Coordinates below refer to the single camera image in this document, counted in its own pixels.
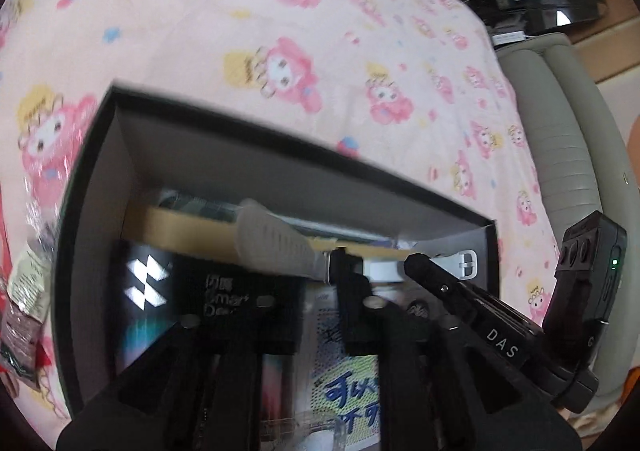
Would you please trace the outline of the black screen protector box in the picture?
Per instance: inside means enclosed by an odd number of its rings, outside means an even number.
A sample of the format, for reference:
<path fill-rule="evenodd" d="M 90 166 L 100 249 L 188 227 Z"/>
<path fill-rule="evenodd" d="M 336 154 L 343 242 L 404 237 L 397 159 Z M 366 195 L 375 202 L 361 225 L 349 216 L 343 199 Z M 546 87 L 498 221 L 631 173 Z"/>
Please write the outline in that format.
<path fill-rule="evenodd" d="M 172 431 L 259 423 L 265 357 L 299 347 L 305 279 L 132 242 L 110 279 L 119 402 Z"/>

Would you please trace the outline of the brown cardboard insert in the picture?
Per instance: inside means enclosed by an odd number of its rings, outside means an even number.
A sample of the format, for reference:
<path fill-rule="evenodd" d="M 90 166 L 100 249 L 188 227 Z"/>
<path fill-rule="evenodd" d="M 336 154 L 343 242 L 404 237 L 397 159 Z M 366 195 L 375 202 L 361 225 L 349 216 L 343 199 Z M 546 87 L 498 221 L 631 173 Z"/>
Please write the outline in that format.
<path fill-rule="evenodd" d="M 134 205 L 127 209 L 122 238 L 176 254 L 239 263 L 234 231 L 235 220 L 213 220 L 166 208 Z"/>

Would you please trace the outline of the black cardboard storage box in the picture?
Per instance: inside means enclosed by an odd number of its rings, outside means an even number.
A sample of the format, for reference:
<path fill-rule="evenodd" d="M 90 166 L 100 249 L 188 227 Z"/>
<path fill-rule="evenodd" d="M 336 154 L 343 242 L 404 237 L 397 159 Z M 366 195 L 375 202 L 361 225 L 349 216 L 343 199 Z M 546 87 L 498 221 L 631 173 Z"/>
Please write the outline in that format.
<path fill-rule="evenodd" d="M 58 217 L 52 330 L 72 419 L 113 382 L 110 269 L 119 244 L 130 242 L 122 238 L 127 209 L 162 190 L 222 205 L 254 200 L 288 220 L 418 241 L 432 253 L 473 247 L 478 284 L 499 289 L 497 230 L 476 212 L 287 134 L 114 87 L 81 143 Z M 294 396 L 299 347 L 293 356 L 265 357 L 262 395 L 277 387 Z"/>

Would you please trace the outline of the pink cartoon bed sheet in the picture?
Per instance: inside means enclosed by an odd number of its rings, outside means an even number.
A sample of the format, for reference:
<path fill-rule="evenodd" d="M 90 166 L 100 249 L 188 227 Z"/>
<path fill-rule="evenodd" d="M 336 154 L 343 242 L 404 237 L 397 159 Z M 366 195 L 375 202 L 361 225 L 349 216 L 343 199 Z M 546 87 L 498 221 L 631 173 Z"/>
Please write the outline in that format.
<path fill-rule="evenodd" d="M 293 131 L 497 223 L 500 295 L 535 322 L 558 246 L 515 90 L 459 0 L 6 0 L 4 249 L 60 208 L 81 125 L 115 79 Z"/>

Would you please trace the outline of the white smart watch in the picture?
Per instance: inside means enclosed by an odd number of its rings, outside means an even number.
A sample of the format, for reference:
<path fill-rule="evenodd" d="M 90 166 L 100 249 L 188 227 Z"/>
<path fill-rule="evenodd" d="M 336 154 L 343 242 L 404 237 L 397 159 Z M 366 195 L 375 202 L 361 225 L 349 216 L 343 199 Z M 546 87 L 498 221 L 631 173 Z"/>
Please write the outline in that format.
<path fill-rule="evenodd" d="M 359 272 L 374 283 L 405 280 L 401 249 L 340 240 L 310 239 L 254 200 L 244 200 L 235 218 L 234 248 L 247 269 L 329 281 L 330 254 L 337 249 L 362 260 Z"/>

